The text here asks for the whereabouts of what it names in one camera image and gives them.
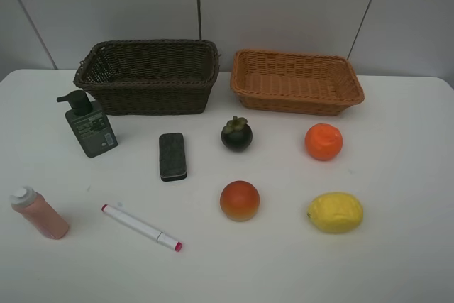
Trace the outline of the dark purple mangosteen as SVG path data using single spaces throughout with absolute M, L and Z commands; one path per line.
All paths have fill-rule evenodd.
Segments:
M 253 132 L 244 117 L 233 116 L 221 131 L 222 143 L 227 149 L 242 152 L 249 147 L 253 140 Z

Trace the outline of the black felt whiteboard eraser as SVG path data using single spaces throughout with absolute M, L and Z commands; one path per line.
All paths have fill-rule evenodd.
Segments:
M 165 133 L 159 137 L 159 167 L 163 182 L 187 177 L 187 162 L 182 133 Z

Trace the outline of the red orange peach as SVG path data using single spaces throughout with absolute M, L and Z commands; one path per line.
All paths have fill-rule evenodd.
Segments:
M 221 211 L 230 220 L 248 221 L 258 212 L 260 194 L 251 183 L 238 180 L 231 182 L 223 189 L 219 204 Z

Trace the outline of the orange tangerine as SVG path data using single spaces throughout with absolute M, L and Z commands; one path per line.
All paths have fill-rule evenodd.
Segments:
M 312 158 L 329 161 L 341 152 L 343 136 L 335 126 L 318 123 L 306 132 L 304 146 Z

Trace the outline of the white marker pink caps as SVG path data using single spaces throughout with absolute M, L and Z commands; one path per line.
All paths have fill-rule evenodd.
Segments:
M 154 242 L 165 246 L 175 252 L 180 252 L 182 249 L 182 243 L 177 239 L 167 235 L 165 232 L 147 224 L 136 217 L 117 209 L 114 206 L 105 204 L 102 206 L 101 211 L 119 222 L 120 224 L 138 232 L 140 235 L 153 240 Z

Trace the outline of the yellow lemon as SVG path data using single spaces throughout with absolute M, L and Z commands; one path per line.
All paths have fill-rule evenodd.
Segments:
M 317 196 L 306 215 L 320 231 L 331 234 L 347 233 L 357 228 L 364 211 L 360 201 L 346 192 L 329 192 Z

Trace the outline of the dark green pump bottle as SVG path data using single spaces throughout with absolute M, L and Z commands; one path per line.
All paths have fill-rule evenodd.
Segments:
M 95 158 L 118 146 L 107 115 L 97 101 L 91 101 L 82 90 L 75 90 L 58 97 L 57 102 L 67 102 L 71 109 L 65 118 L 85 155 Z

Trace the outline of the pink bottle white cap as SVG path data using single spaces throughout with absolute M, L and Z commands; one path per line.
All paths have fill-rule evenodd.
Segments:
M 9 197 L 9 201 L 12 209 L 46 238 L 61 239 L 70 229 L 69 224 L 32 187 L 17 189 Z

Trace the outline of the orange wicker basket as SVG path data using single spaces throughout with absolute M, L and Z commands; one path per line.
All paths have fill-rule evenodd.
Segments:
M 243 49 L 233 58 L 231 89 L 248 108 L 337 116 L 364 91 L 343 57 Z

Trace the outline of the dark brown wicker basket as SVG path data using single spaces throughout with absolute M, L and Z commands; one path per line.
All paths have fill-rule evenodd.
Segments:
M 205 110 L 218 73 L 209 40 L 109 40 L 81 61 L 74 85 L 108 115 L 189 115 Z

